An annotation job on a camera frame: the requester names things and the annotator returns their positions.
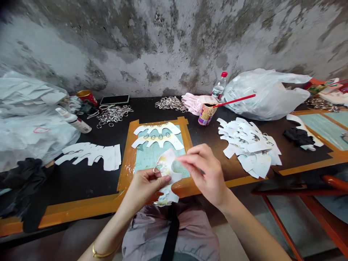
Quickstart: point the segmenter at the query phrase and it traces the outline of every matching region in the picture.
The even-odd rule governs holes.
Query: black tabletop
[[[132,107],[134,112],[129,113],[128,117],[124,117],[123,121],[115,123],[114,127],[105,125],[101,129],[97,129],[98,120],[95,117],[87,120],[86,116],[82,115],[81,118],[92,127],[92,131],[88,134],[81,134],[77,142],[91,142],[101,146],[120,144],[123,159],[128,127],[131,121],[139,119],[140,124],[142,124],[155,121],[176,120],[177,117],[184,116],[189,122],[188,130],[193,145],[207,143],[211,146],[214,154],[221,161],[224,172],[226,172],[225,180],[248,176],[237,159],[227,159],[224,156],[222,151],[228,144],[227,141],[221,140],[220,135],[218,135],[219,122],[216,121],[217,118],[222,118],[228,122],[235,120],[237,117],[235,113],[225,107],[220,107],[210,125],[201,126],[198,124],[198,116],[189,112],[182,113],[181,111],[155,108],[154,104],[159,100],[160,97],[130,99],[128,105]],[[253,122],[262,132],[266,132],[275,139],[282,152],[280,158],[283,166],[273,166],[272,169],[275,171],[330,158],[327,153],[331,152],[331,150],[326,146],[317,148],[315,152],[307,152],[289,142],[282,134],[284,130],[295,125],[285,118],[277,121]],[[115,171],[104,171],[103,159],[94,163],[92,166],[87,166],[87,159],[84,159],[77,165],[73,165],[73,161],[66,161],[59,166],[55,166],[55,172],[53,173],[55,178],[54,195],[51,205],[118,193],[117,184],[121,167]]]

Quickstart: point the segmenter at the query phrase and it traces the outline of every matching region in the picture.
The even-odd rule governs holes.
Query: gold bracelet
[[[108,254],[98,254],[95,249],[94,249],[94,243],[93,243],[93,247],[92,247],[92,252],[93,252],[93,257],[96,257],[96,258],[104,258],[104,257],[107,257],[107,256],[110,256],[113,252],[116,251],[116,249]]]

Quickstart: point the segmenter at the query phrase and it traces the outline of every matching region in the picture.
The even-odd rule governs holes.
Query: paper cup
[[[76,96],[80,98],[82,101],[89,100],[91,101],[95,106],[98,106],[97,100],[94,98],[93,94],[89,90],[83,90],[79,91]]]
[[[207,126],[211,118],[213,117],[214,113],[218,109],[213,108],[216,104],[203,104],[202,106],[202,111],[200,112],[199,118],[198,118],[198,123],[203,126]]]

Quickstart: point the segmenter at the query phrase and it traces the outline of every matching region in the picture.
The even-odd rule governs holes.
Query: blue cutting mat
[[[148,130],[145,130],[143,132],[140,132],[138,134],[138,137],[142,137],[145,136]],[[170,133],[171,135],[173,135],[170,130],[168,129],[163,129],[162,131],[162,135],[163,137],[166,136],[166,133]],[[154,129],[151,134],[149,134],[149,138],[152,135],[156,135],[156,137],[158,137],[159,133],[156,129]],[[182,143],[182,136],[181,133],[177,134],[176,137],[178,138],[178,140]],[[169,142],[165,142],[163,145],[163,148],[160,148],[159,144],[157,142],[155,142],[154,144],[152,144],[149,148],[146,147],[148,144],[148,142],[145,142],[144,144],[140,144],[137,147],[137,157],[136,157],[136,161],[135,161],[135,169],[134,169],[134,173],[137,172],[138,170],[143,170],[143,169],[149,169],[149,168],[153,168],[156,166],[158,158],[163,154],[163,152],[165,152],[166,150],[173,148],[174,153],[176,156],[181,156],[181,155],[185,155],[185,149],[181,149],[181,150],[175,150],[174,146]],[[182,178],[188,178],[190,176],[189,172],[187,171],[187,169],[185,167],[183,167],[180,162],[178,161],[174,161],[173,165],[172,165],[172,170],[174,172],[177,173],[182,173]]]
[[[320,114],[299,115],[306,126],[311,128],[339,150],[348,150],[348,143],[342,139],[342,133],[347,132]]]
[[[339,122],[340,124],[348,128],[348,111],[329,112],[329,113],[326,113],[325,115],[334,119],[335,121]]]

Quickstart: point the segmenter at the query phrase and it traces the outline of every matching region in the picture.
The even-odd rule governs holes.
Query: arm
[[[279,243],[226,187],[221,163],[208,145],[195,146],[177,160],[190,172],[205,198],[224,214],[250,260],[291,260]]]
[[[161,177],[160,173],[153,173],[152,169],[137,171],[119,209],[78,261],[112,260],[116,250],[122,244],[124,234],[134,215],[157,190],[167,185],[170,180],[170,176]],[[93,257],[93,244],[98,254],[112,254],[102,259]]]

